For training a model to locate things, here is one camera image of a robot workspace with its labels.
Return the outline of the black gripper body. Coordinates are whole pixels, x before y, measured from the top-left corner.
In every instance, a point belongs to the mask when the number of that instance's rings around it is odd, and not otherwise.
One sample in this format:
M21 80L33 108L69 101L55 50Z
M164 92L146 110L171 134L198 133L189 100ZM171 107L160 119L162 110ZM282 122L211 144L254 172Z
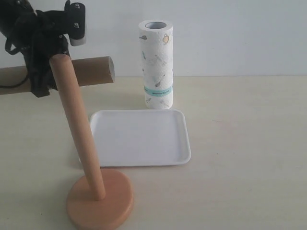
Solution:
M56 54L70 55L67 35L67 15L62 11L33 9L7 10L7 53L22 53L27 58Z

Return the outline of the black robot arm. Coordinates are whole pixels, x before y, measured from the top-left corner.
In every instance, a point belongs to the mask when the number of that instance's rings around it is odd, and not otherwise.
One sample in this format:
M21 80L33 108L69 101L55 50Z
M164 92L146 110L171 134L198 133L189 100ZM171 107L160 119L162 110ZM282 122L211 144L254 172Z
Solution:
M27 0L0 2L0 32L6 37L5 51L10 55L22 53L27 69L21 82L1 85L2 89L16 89L29 81L31 93L38 98L57 89L49 60L57 54L69 54L62 16L66 16L66 11L35 11Z

